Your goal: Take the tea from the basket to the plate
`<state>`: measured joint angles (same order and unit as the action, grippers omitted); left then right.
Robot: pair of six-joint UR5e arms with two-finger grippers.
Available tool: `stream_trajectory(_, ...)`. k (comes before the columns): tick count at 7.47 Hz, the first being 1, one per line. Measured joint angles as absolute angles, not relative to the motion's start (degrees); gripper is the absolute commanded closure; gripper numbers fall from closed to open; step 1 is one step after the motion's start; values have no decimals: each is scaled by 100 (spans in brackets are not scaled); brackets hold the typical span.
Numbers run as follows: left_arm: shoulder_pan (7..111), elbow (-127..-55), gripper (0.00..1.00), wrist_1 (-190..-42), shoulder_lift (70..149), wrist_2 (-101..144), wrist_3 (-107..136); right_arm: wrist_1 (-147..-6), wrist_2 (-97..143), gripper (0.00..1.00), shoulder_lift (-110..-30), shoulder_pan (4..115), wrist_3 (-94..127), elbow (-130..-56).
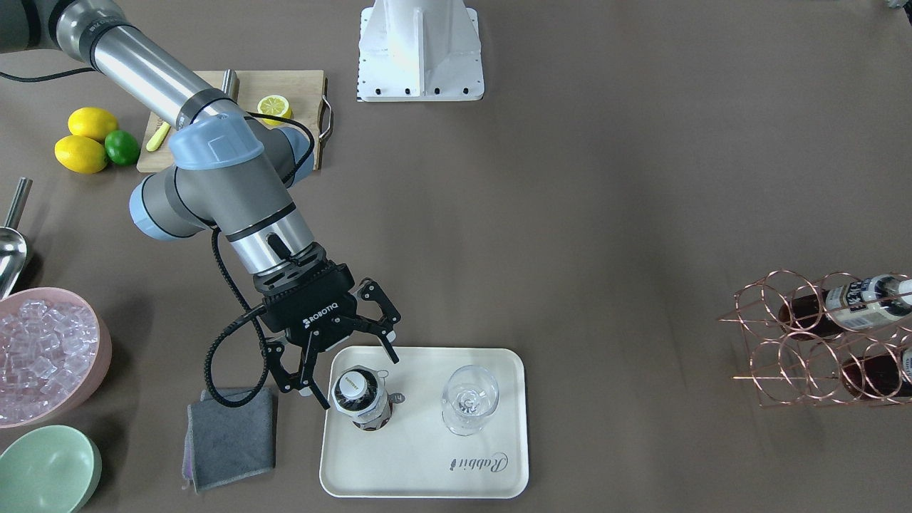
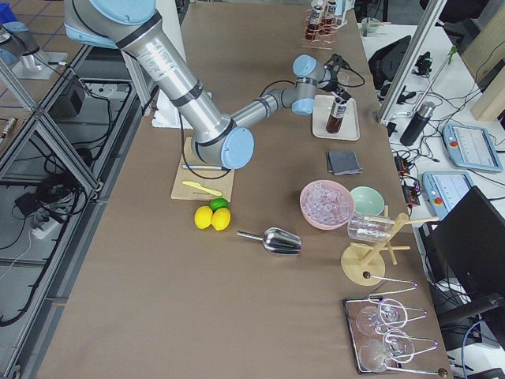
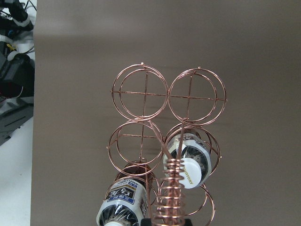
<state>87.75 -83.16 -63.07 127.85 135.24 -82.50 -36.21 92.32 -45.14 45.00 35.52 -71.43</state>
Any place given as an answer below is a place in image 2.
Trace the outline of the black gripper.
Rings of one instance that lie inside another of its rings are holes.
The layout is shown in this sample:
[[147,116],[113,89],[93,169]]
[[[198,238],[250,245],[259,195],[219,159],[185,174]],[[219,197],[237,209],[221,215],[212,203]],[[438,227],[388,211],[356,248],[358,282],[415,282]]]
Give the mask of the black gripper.
[[336,92],[338,90],[337,75],[340,71],[335,72],[325,69],[325,76],[324,76],[324,91],[328,94],[332,94],[334,96],[334,101],[336,101],[337,103],[343,103],[343,101],[348,101],[349,99],[352,98],[351,94],[349,94],[348,91],[342,88],[338,92]]

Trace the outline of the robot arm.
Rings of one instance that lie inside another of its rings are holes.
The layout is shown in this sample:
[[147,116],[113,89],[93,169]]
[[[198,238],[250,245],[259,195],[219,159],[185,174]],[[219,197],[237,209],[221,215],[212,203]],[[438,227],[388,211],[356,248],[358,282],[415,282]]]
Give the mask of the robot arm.
[[250,126],[279,108],[310,115],[319,89],[343,101],[350,99],[337,81],[335,60],[320,64],[303,54],[294,60],[297,81],[292,88],[272,89],[228,115],[213,103],[163,31],[154,1],[66,1],[64,7],[67,36],[82,44],[118,49],[139,62],[193,128],[193,153],[211,165],[244,167],[254,150]]

